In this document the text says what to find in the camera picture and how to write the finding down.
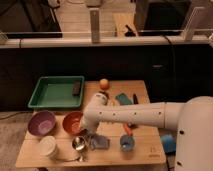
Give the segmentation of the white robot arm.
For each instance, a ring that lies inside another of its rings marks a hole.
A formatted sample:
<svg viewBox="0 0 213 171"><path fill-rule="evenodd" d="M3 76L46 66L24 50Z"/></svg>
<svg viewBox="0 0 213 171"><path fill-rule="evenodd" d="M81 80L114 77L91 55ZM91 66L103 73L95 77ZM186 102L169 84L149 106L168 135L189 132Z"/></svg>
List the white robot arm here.
<svg viewBox="0 0 213 171"><path fill-rule="evenodd" d="M83 110L80 125L95 133L100 122L131 123L177 131L175 171L213 171L213 97L181 102L108 106L95 93Z"/></svg>

